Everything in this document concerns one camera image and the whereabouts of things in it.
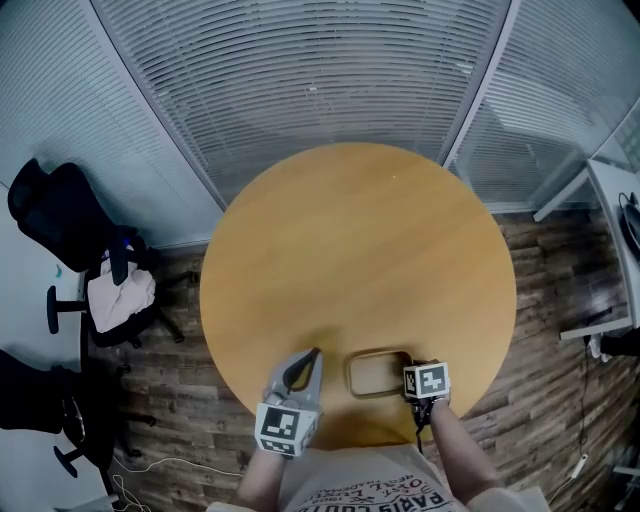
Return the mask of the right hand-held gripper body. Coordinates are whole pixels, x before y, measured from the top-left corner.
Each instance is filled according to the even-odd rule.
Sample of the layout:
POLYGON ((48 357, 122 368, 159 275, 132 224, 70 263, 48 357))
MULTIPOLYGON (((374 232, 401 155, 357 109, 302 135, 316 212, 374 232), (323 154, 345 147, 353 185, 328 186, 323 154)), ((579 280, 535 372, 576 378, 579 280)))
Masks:
POLYGON ((433 404, 449 400, 450 377, 446 362, 422 363, 403 368, 403 397, 411 408, 414 423, 426 426, 430 422, 433 404))

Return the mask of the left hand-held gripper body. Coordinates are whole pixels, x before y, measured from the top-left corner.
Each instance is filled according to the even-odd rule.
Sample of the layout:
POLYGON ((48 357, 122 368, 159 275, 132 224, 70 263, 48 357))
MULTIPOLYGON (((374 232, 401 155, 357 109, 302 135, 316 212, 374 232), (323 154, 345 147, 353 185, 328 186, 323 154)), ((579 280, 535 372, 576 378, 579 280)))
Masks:
POLYGON ((318 403, 270 392, 256 409, 257 447, 287 459, 299 457, 310 444, 321 415, 318 403))

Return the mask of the small tan tray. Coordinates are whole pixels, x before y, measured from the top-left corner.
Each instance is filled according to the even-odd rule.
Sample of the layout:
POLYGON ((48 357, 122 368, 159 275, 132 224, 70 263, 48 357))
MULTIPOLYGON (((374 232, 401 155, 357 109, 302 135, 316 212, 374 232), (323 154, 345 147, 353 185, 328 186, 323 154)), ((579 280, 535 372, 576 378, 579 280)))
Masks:
POLYGON ((378 349, 356 352, 347 360, 345 379, 351 395, 359 400, 402 395, 405 367, 413 364, 403 350, 378 349))

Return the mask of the person's left forearm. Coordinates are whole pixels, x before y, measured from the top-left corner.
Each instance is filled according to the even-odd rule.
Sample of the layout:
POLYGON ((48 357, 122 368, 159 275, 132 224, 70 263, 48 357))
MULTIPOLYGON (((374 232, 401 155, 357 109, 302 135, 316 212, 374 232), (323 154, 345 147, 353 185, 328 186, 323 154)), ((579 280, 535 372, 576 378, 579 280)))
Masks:
POLYGON ((231 503, 255 512, 278 512, 285 466, 280 454, 256 449, 231 503))

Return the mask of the person's right forearm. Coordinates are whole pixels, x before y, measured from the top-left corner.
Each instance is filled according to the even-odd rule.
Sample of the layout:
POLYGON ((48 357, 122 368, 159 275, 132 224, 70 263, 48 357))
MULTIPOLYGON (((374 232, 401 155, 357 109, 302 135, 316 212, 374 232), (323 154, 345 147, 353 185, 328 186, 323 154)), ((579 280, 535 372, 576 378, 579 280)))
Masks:
POLYGON ((468 504, 482 492, 500 488, 497 470, 473 440, 444 397, 421 399, 420 414, 428 418, 453 496, 468 504))

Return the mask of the person's printed white shirt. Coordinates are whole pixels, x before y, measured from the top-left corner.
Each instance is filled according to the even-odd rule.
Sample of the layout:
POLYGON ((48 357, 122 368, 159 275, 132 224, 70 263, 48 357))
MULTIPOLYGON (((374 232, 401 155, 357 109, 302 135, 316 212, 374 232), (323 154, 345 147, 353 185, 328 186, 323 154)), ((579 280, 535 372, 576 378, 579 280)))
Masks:
POLYGON ((551 512, 542 491, 488 489, 464 505, 413 445, 322 451, 288 462, 279 512, 551 512))

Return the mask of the round wooden table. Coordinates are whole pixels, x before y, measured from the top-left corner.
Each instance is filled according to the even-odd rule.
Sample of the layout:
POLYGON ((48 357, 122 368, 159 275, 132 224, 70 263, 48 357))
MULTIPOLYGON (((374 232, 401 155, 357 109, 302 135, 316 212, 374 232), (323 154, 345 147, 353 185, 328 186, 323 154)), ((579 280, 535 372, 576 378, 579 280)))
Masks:
POLYGON ((280 161, 233 200, 203 260, 200 313, 244 406, 277 364, 317 347, 315 445, 390 445, 414 438, 409 407, 353 397, 348 360, 390 349, 443 361, 464 415, 507 355, 516 279, 498 224, 453 174, 407 150, 340 143, 280 161))

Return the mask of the pale crumpled cloth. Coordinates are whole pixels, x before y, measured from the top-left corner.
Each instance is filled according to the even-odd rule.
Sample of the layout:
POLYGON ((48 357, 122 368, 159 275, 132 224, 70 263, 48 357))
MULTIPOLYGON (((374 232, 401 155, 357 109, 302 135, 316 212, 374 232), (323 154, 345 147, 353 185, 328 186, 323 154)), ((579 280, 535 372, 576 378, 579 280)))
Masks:
POLYGON ((154 303, 156 282, 152 274, 139 269, 133 262, 128 262, 127 266, 126 279, 116 285, 111 262, 105 259, 99 276, 88 282, 89 309, 99 333, 111 331, 154 303))

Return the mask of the white desk with angled legs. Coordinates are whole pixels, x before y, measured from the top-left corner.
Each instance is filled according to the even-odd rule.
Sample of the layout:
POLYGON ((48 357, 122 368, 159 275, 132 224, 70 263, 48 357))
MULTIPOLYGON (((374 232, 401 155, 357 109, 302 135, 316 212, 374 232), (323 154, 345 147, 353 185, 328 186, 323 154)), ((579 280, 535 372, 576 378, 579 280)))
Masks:
POLYGON ((640 263, 637 262, 625 241, 620 226, 621 208, 619 206, 621 193, 628 197, 634 193, 640 199, 640 178, 630 171, 589 159, 585 167, 566 186, 534 213, 533 220, 542 221, 586 182, 589 182, 594 189, 607 220, 621 269, 627 313, 621 319, 563 331, 559 334, 561 340, 602 335, 628 327, 640 328, 640 263))

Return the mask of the black office chair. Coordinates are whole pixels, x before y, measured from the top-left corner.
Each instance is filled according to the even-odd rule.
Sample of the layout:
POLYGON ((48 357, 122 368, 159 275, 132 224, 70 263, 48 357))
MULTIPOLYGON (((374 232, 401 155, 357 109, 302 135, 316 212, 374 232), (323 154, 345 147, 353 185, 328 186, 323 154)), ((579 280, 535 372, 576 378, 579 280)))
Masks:
POLYGON ((7 203, 9 213, 23 234, 81 276, 82 296, 77 300, 63 301, 58 298, 56 288, 49 287, 46 306, 50 333, 58 333, 61 314, 80 312, 98 347, 129 343, 138 348, 140 334, 154 323, 160 323, 175 342, 184 341, 182 330, 164 314, 163 301, 167 292, 179 283, 198 283, 199 273, 185 271, 156 281, 153 273, 160 263, 159 252, 145 243, 136 228, 118 225, 110 219, 76 164, 64 163, 47 173, 36 159, 29 160, 12 182, 7 203), (99 276, 105 259, 111 262, 116 285, 126 279, 127 263, 133 262, 139 269, 152 274, 156 289, 151 306, 111 331, 99 333, 89 309, 87 285, 99 276))
POLYGON ((79 369, 37 368, 0 350, 0 429, 63 433, 74 449, 55 448, 54 454, 67 473, 76 478, 74 463, 84 457, 104 481, 116 451, 133 459, 142 455, 129 438, 131 426, 157 423, 128 406, 123 380, 131 371, 92 357, 79 369))

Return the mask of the white desk with black leg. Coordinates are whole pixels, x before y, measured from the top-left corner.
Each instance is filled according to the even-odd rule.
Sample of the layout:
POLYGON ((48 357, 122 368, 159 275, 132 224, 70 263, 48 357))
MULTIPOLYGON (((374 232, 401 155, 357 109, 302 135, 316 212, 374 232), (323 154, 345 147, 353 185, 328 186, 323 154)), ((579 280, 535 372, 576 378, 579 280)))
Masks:
POLYGON ((74 445, 65 434, 0 429, 0 511, 54 512, 109 494, 100 471, 86 458, 74 463, 76 478, 57 460, 74 445))

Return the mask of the black oval bag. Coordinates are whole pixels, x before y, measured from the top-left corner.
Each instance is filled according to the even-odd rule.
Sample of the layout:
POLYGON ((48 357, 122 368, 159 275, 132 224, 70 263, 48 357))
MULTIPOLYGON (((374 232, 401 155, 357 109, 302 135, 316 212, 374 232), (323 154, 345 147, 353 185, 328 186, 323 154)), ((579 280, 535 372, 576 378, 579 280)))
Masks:
POLYGON ((629 196, 621 192, 618 201, 623 237, 634 257, 640 260, 640 200, 634 192, 629 196))

